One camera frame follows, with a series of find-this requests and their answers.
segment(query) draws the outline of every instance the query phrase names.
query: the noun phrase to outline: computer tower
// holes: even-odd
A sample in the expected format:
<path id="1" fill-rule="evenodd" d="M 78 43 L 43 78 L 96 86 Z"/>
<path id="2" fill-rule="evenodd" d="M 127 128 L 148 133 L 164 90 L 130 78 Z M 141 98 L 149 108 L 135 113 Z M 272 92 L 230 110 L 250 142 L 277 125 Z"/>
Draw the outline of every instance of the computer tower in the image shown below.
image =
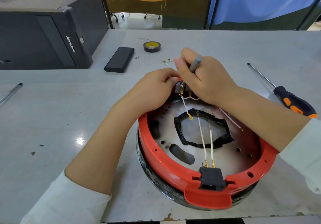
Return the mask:
<path id="1" fill-rule="evenodd" d="M 107 30 L 101 0 L 0 0 L 0 70 L 87 69 Z"/>

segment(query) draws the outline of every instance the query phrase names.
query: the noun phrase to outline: black electrical tape roll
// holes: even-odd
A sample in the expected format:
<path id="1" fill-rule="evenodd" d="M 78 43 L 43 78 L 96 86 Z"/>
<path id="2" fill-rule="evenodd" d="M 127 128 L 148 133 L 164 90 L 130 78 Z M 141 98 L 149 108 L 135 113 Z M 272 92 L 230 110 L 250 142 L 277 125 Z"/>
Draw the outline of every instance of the black electrical tape roll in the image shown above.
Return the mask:
<path id="1" fill-rule="evenodd" d="M 145 42 L 144 50 L 146 52 L 158 52 L 161 49 L 161 44 L 159 42 Z"/>

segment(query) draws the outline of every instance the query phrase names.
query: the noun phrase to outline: black power bank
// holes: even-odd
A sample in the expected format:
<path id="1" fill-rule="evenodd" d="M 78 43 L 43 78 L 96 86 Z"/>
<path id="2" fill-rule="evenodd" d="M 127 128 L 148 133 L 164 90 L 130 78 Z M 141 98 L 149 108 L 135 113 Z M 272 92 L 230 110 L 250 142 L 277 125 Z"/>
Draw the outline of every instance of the black power bank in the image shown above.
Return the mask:
<path id="1" fill-rule="evenodd" d="M 106 72 L 124 73 L 135 49 L 132 47 L 119 47 L 106 64 Z"/>

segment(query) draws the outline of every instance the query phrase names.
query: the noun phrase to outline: gray table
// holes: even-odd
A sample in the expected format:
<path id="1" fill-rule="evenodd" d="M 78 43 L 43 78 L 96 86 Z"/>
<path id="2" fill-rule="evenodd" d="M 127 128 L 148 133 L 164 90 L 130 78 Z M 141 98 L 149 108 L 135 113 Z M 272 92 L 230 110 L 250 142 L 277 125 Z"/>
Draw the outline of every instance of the gray table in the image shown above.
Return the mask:
<path id="1" fill-rule="evenodd" d="M 147 39 L 160 42 L 162 50 L 145 52 Z M 0 95 L 24 83 L 0 107 L 0 223 L 18 223 L 110 107 L 145 73 L 164 68 L 162 60 L 178 57 L 183 47 L 216 57 L 238 85 L 277 101 L 246 65 L 250 62 L 321 113 L 320 40 L 320 32 L 309 31 L 110 30 L 88 70 L 0 71 Z M 107 73 L 103 68 L 119 46 L 135 48 L 134 57 L 140 58 L 124 74 Z M 176 204 L 145 176 L 135 149 L 136 130 L 137 123 L 127 136 L 102 221 L 321 214 L 321 196 L 280 158 L 251 195 L 231 209 L 199 211 Z"/>

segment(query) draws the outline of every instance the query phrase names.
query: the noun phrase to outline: black connector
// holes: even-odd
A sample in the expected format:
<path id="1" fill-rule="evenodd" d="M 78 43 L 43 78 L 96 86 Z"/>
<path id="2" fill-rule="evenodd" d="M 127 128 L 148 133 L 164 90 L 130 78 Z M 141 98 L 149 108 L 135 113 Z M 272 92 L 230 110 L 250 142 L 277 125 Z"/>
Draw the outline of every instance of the black connector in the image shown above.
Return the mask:
<path id="1" fill-rule="evenodd" d="M 223 191 L 226 188 L 226 183 L 220 168 L 202 166 L 198 172 L 201 174 L 201 178 L 199 179 L 201 185 L 199 189 Z"/>

